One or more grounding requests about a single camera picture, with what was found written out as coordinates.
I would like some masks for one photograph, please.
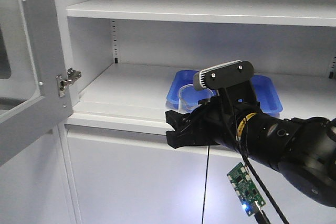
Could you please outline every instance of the transparent container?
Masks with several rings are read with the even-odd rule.
[[[192,84],[182,86],[177,93],[179,113],[191,113],[200,106],[199,100],[209,99],[214,94],[210,89],[197,91]]]

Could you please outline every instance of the door hinge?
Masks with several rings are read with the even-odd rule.
[[[81,77],[82,72],[75,71],[72,68],[68,69],[68,77],[66,79],[61,74],[56,76],[59,97],[64,97],[67,87],[73,85]]]

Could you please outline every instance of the circuit board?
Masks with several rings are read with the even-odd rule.
[[[248,216],[255,214],[266,204],[242,163],[236,165],[227,177]]]

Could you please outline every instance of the plastic container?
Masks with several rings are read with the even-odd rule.
[[[187,84],[193,83],[194,74],[196,70],[181,70],[176,73],[172,85],[167,95],[167,104],[175,109],[179,107],[178,90]],[[269,115],[277,115],[282,111],[282,105],[278,97],[278,93],[272,83],[272,80],[266,76],[254,75],[251,79],[253,87],[255,88],[257,100],[260,102],[261,109],[264,113]],[[203,99],[201,95],[196,95],[189,98],[188,106],[196,106],[198,101]]]
[[[182,114],[192,112],[194,109],[201,106],[198,104],[199,100],[209,99],[214,94],[215,92],[211,89],[197,91],[192,84],[182,86],[177,93],[179,112]]]

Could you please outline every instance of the cabinet shelf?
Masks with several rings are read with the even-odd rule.
[[[174,22],[336,26],[336,6],[223,0],[91,0],[67,7],[69,17]]]
[[[166,95],[180,68],[113,64],[80,93],[68,124],[165,134]],[[280,118],[336,117],[336,81],[266,74],[278,91]]]

